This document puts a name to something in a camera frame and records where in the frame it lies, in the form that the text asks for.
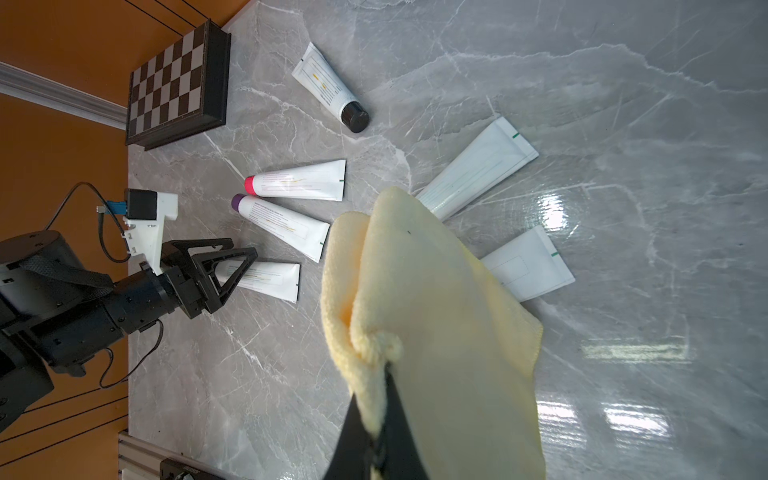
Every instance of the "tube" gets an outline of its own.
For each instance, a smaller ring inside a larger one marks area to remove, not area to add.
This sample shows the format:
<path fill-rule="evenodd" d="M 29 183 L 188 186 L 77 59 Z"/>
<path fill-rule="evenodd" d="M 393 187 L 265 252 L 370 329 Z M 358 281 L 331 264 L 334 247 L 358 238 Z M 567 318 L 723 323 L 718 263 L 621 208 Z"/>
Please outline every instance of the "tube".
<path fill-rule="evenodd" d="M 333 200 L 344 197 L 346 160 L 289 168 L 245 179 L 245 191 L 259 197 L 291 197 Z"/>
<path fill-rule="evenodd" d="M 541 225 L 480 260 L 518 302 L 576 281 Z"/>
<path fill-rule="evenodd" d="M 416 195 L 416 200 L 444 221 L 536 157 L 538 152 L 531 144 L 500 117 Z"/>
<path fill-rule="evenodd" d="M 216 278 L 224 284 L 241 265 L 240 260 L 226 260 L 216 265 Z M 299 264 L 255 262 L 246 270 L 237 286 L 296 303 L 299 297 Z"/>
<path fill-rule="evenodd" d="M 293 69 L 293 77 L 353 133 L 358 134 L 368 126 L 368 112 L 362 109 L 357 97 L 339 79 L 312 42 Z"/>
<path fill-rule="evenodd" d="M 232 198 L 232 208 L 243 218 L 262 227 L 310 259 L 320 261 L 330 228 L 328 223 L 271 204 L 259 197 L 247 197 L 243 194 Z"/>

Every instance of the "purple tube cap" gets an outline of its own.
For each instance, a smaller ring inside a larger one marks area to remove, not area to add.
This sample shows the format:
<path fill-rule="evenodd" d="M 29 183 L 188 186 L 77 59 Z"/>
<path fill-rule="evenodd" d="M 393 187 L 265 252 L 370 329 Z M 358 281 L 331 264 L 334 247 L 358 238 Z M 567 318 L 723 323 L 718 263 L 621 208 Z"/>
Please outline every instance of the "purple tube cap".
<path fill-rule="evenodd" d="M 245 198 L 245 195 L 243 194 L 237 194 L 234 197 L 232 197 L 232 209 L 235 210 L 237 213 L 240 212 L 240 201 Z"/>

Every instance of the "pink tube cap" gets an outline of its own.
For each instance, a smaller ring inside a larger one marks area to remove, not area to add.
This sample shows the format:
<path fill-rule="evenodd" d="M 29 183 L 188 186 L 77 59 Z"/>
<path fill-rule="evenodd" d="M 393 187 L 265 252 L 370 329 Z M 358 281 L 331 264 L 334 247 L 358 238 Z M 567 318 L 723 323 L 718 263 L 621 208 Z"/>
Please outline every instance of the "pink tube cap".
<path fill-rule="evenodd" d="M 253 189 L 253 175 L 245 179 L 245 191 L 250 195 L 256 195 L 256 191 Z"/>

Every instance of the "orange wall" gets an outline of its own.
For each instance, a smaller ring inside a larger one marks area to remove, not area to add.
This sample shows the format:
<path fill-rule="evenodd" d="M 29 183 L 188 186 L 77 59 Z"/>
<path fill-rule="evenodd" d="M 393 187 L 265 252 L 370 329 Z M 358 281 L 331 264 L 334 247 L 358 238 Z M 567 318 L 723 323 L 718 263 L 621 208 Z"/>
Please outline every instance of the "orange wall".
<path fill-rule="evenodd" d="M 123 197 L 127 148 L 118 129 L 0 94 L 0 138 L 0 178 L 5 179 L 0 240 L 42 229 L 80 180 L 93 183 L 107 199 Z M 64 235 L 85 268 L 119 280 L 127 275 L 127 264 L 112 263 L 101 252 L 97 204 L 89 190 L 78 191 L 52 229 Z M 113 256 L 124 256 L 117 228 L 105 224 L 104 233 Z M 111 381 L 127 372 L 126 339 L 113 350 Z M 10 462 L 0 466 L 0 478 L 116 478 L 117 433 L 127 428 L 127 384 L 92 392 L 107 359 L 106 353 L 98 353 L 85 364 L 88 374 L 80 379 L 51 372 L 55 390 L 0 433 L 0 465 Z M 83 392 L 89 393 L 53 403 Z"/>
<path fill-rule="evenodd" d="M 193 29 L 154 0 L 131 0 L 185 34 Z M 224 25 L 247 0 L 187 0 Z M 194 25 L 182 0 L 163 0 Z M 128 76 L 179 38 L 124 0 L 0 2 L 0 61 L 126 105 Z"/>

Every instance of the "white mount bracket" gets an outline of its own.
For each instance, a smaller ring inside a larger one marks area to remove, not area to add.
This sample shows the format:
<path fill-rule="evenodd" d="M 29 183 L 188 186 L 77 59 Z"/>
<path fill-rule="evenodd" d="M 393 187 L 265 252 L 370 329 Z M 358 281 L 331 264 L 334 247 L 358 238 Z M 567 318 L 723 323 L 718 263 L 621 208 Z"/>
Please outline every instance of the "white mount bracket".
<path fill-rule="evenodd" d="M 134 220 L 123 217 L 128 229 L 123 233 L 132 257 L 143 254 L 155 275 L 162 275 L 160 255 L 163 246 L 165 220 L 176 220 L 179 214 L 179 196 L 157 192 L 156 220 Z"/>

